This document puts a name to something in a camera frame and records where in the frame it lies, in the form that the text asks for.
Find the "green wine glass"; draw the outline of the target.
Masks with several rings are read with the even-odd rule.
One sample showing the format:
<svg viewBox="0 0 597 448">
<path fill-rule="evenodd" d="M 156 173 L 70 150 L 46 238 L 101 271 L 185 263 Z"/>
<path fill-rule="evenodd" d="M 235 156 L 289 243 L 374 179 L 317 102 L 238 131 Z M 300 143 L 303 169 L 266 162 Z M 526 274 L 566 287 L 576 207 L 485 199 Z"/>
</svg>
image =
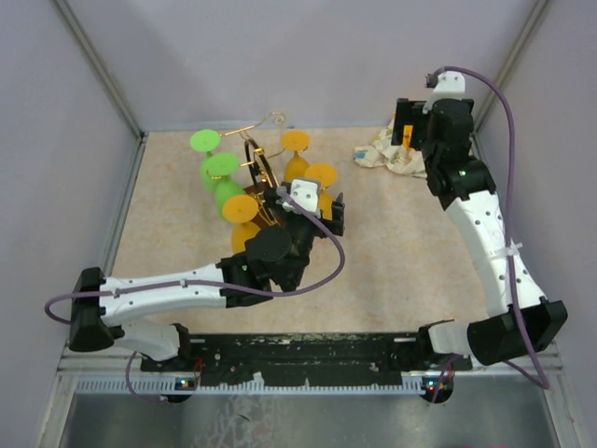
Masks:
<svg viewBox="0 0 597 448">
<path fill-rule="evenodd" d="M 239 167 L 238 157 L 228 152 L 215 154 L 206 162 L 206 174 L 215 181 L 215 205 L 221 217 L 224 216 L 223 208 L 229 199 L 244 195 L 243 188 L 232 178 Z"/>
<path fill-rule="evenodd" d="M 211 178 L 207 174 L 207 162 L 213 157 L 213 152 L 217 149 L 221 141 L 221 135 L 218 131 L 203 129 L 192 134 L 189 140 L 190 147 L 203 155 L 201 161 L 201 182 L 203 187 L 210 193 L 214 193 L 218 180 Z"/>
</svg>

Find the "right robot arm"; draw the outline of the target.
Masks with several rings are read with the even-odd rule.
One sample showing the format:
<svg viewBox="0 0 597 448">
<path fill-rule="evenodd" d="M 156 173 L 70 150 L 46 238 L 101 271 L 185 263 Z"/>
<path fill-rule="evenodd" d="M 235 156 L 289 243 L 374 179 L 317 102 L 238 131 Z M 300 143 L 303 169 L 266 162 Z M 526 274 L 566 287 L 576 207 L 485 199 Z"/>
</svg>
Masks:
<svg viewBox="0 0 597 448">
<path fill-rule="evenodd" d="M 568 318 L 562 301 L 550 301 L 526 269 L 519 249 L 506 241 L 505 217 L 487 165 L 471 153 L 470 99 L 396 102 L 393 144 L 405 127 L 423 155 L 426 181 L 461 233 L 485 294 L 487 318 L 442 321 L 421 328 L 418 361 L 438 369 L 450 355 L 472 356 L 485 366 L 541 352 Z"/>
</svg>

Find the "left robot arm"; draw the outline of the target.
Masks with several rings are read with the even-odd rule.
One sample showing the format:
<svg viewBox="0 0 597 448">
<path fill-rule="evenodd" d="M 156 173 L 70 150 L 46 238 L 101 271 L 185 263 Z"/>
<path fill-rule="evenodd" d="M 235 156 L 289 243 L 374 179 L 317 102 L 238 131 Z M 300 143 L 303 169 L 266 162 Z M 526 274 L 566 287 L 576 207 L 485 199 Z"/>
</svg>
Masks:
<svg viewBox="0 0 597 448">
<path fill-rule="evenodd" d="M 194 358 L 188 331 L 179 323 L 163 325 L 148 315 L 186 308 L 249 307 L 273 298 L 311 292 L 340 273 L 303 287 L 313 242 L 336 243 L 344 234 L 345 204 L 331 204 L 332 215 L 307 207 L 307 200 L 285 189 L 269 191 L 269 205 L 282 224 L 260 230 L 239 254 L 185 273 L 146 278 L 108 277 L 98 267 L 83 270 L 71 299 L 68 347 L 73 352 L 99 352 L 112 346 L 163 361 L 174 370 Z"/>
</svg>

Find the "clear wine glass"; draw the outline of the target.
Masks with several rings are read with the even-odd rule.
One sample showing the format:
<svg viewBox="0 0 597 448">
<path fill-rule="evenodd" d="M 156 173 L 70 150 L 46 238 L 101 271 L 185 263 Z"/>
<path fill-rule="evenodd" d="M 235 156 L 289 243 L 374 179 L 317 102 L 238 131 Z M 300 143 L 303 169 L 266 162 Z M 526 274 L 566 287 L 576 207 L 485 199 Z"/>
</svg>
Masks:
<svg viewBox="0 0 597 448">
<path fill-rule="evenodd" d="M 283 128 L 287 122 L 287 117 L 282 110 L 273 110 L 268 114 L 268 122 L 278 128 Z"/>
</svg>

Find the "orange wine glass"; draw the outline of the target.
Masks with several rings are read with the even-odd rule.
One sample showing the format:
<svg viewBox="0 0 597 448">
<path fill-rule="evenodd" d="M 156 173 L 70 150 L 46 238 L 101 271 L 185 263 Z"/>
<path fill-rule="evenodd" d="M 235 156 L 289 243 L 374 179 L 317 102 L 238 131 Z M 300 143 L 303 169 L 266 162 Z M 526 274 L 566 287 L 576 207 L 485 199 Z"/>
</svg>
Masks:
<svg viewBox="0 0 597 448">
<path fill-rule="evenodd" d="M 310 142 L 310 136 L 300 130 L 288 131 L 281 137 L 283 150 L 292 153 L 285 165 L 284 182 L 292 182 L 295 178 L 304 176 L 310 164 L 301 154 L 308 149 Z"/>
<path fill-rule="evenodd" d="M 333 198 L 326 190 L 337 181 L 337 170 L 327 163 L 315 163 L 306 169 L 305 176 L 310 180 L 319 182 L 321 187 L 319 209 L 321 210 L 322 218 L 330 220 L 332 218 Z"/>
<path fill-rule="evenodd" d="M 260 227 L 253 221 L 257 212 L 257 201 L 246 194 L 233 196 L 225 202 L 222 214 L 226 221 L 234 225 L 230 236 L 234 254 L 243 252 L 246 242 L 260 232 Z"/>
</svg>

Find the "green wine glass front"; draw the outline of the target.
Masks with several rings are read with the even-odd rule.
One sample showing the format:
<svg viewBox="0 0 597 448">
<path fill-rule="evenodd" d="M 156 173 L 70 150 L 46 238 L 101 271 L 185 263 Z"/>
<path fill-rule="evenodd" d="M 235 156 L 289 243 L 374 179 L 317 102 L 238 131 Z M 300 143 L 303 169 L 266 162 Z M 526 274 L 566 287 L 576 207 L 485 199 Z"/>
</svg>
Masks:
<svg viewBox="0 0 597 448">
<path fill-rule="evenodd" d="M 189 140 L 190 147 L 203 155 L 201 161 L 201 182 L 203 187 L 210 193 L 214 193 L 218 180 L 211 178 L 207 174 L 207 162 L 213 157 L 213 152 L 217 149 L 221 141 L 221 135 L 218 131 L 203 129 L 192 134 Z"/>
</svg>

